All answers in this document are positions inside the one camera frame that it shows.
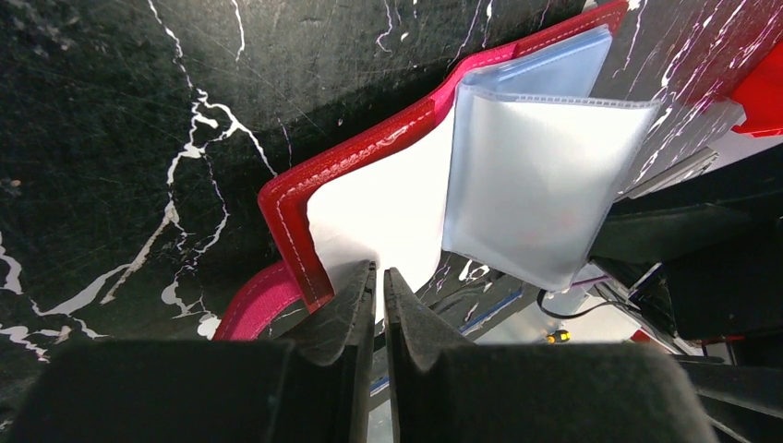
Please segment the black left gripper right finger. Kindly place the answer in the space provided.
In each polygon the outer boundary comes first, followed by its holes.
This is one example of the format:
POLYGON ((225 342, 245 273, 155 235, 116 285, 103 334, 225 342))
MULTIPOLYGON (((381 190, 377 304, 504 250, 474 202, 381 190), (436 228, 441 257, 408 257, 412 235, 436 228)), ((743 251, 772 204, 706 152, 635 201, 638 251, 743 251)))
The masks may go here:
POLYGON ((685 371, 633 343, 480 345, 384 273, 398 442, 713 442, 685 371))

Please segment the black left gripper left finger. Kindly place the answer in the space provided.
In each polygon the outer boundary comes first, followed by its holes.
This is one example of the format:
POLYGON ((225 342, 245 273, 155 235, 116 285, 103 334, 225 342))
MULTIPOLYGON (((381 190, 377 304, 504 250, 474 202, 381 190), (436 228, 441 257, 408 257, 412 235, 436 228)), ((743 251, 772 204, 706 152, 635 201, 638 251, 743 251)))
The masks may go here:
POLYGON ((363 442, 377 268, 274 341, 108 341, 60 354, 10 442, 363 442))

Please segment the red card holder wallet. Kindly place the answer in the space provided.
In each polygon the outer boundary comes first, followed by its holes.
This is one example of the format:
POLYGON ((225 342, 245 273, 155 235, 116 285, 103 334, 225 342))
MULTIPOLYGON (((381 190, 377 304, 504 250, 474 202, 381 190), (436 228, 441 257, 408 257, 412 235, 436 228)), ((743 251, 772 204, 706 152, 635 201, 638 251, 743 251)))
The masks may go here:
POLYGON ((286 307, 316 312, 363 259, 412 289, 453 252, 569 288, 657 114, 591 90, 628 11, 596 6, 467 56, 424 98, 270 180, 259 207, 282 260, 229 305, 218 340, 286 307))

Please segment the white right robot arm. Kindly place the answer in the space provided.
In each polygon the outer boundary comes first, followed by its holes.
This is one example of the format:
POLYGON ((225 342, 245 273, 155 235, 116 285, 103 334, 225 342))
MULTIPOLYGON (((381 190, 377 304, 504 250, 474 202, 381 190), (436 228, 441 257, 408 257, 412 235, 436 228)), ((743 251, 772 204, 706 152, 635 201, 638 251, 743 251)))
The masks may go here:
POLYGON ((721 441, 782 438, 782 148, 626 198, 591 251, 644 318, 723 344, 681 361, 721 441))

